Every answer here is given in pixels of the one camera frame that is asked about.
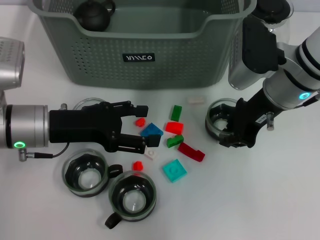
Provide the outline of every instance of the red block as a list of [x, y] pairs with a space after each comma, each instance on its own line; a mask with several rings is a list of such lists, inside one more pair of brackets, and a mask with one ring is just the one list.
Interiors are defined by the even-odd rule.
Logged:
[[135, 125], [142, 128], [144, 125], [146, 125], [146, 120], [143, 117], [139, 118], [137, 121], [135, 121]]
[[168, 122], [165, 126], [165, 131], [172, 134], [182, 135], [182, 132], [184, 131], [184, 124], [181, 122]]
[[180, 146], [178, 147], [178, 150], [184, 155], [186, 155], [187, 157], [199, 163], [201, 163], [205, 158], [205, 154], [202, 151], [194, 150], [192, 147], [188, 146], [184, 142], [180, 144]]
[[136, 161], [134, 164], [132, 164], [132, 170], [133, 171], [139, 171], [141, 172], [144, 169], [144, 165], [141, 161]]

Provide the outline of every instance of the gray basket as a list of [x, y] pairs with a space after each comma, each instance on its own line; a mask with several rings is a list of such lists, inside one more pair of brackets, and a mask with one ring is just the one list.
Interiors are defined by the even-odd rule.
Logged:
[[[39, 15], [73, 82], [127, 89], [216, 84], [226, 70], [237, 26], [257, 4], [257, 0], [114, 0], [109, 27], [93, 32], [72, 15], [82, 2], [29, 0], [28, 6]], [[123, 54], [137, 53], [154, 54], [155, 61], [124, 62]]]

